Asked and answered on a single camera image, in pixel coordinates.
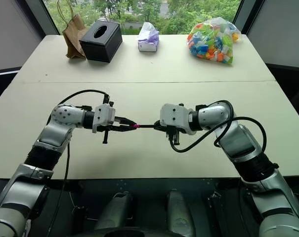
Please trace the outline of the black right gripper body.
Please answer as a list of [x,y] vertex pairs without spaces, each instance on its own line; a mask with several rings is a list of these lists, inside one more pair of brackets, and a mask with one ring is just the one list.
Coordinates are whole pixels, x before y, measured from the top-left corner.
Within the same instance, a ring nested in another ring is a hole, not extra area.
[[175,146],[180,145],[179,134],[180,130],[175,126],[162,126],[162,131],[167,134],[169,141],[171,141]]

